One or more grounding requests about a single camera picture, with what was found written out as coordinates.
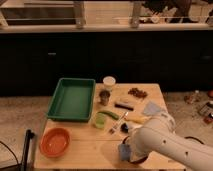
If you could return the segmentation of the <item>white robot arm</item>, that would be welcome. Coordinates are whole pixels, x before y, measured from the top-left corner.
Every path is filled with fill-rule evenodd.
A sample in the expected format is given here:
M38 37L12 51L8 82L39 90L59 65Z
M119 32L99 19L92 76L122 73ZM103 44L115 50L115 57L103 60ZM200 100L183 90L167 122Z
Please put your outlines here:
M130 162L139 162L156 151L194 171L213 171L213 147L182 138L174 128L174 118L160 112L135 129L127 139Z

